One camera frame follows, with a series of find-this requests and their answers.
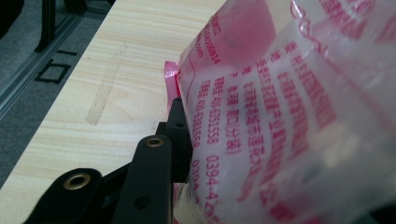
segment translucent plastic bag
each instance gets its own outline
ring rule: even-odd
[[[395,59],[394,1],[227,1],[180,58],[177,220],[342,224],[395,200]]]

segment black square outline on floor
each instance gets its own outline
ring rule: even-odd
[[[64,75],[67,74],[67,72],[70,69],[70,65],[68,64],[63,64],[63,63],[52,63],[53,59],[50,59],[49,62],[47,62],[47,64],[44,66],[44,68],[38,72],[38,75],[35,77],[35,81],[42,81],[42,82],[52,82],[55,84],[59,84],[61,83],[62,79],[64,79]],[[47,72],[47,70],[50,67],[61,67],[63,69],[62,73],[59,75],[59,77],[57,79],[50,79],[50,78],[43,78],[41,76],[44,75],[45,72]]]

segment floor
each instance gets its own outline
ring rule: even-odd
[[[0,188],[88,47],[111,5],[87,1],[72,15],[56,1],[56,34],[42,52],[41,1],[24,1],[21,15],[0,39]]]

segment wooden table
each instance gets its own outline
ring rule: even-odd
[[[131,161],[167,118],[164,62],[178,60],[223,2],[117,0],[1,189],[0,223],[22,223],[69,170],[106,175]]]

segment plastic bag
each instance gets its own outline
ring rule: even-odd
[[[395,59],[394,1],[228,0],[180,57],[176,219],[341,224],[394,200]]]

